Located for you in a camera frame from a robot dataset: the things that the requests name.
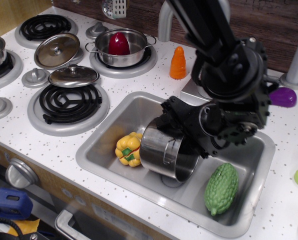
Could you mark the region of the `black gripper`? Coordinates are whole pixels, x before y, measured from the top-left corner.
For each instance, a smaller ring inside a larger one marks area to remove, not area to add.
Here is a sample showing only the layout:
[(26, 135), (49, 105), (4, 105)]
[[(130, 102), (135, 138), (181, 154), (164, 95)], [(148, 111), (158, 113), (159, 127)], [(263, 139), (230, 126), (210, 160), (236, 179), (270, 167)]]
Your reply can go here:
[(163, 113), (155, 120), (157, 129), (163, 132), (179, 130), (193, 149), (206, 159), (211, 154), (208, 140), (218, 133), (218, 121), (212, 117), (214, 106), (211, 102), (193, 106), (172, 96), (161, 103)]

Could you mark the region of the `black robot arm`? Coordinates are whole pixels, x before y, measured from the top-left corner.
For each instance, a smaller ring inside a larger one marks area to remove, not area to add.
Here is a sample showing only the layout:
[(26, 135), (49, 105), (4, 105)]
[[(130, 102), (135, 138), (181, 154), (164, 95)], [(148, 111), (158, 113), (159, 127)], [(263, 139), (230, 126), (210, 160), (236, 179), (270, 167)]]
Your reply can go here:
[(269, 116), (266, 52), (230, 28), (226, 0), (167, 2), (196, 49), (191, 78), (211, 98), (192, 106), (172, 96), (156, 120), (161, 131), (179, 130), (203, 158), (230, 144), (244, 145)]

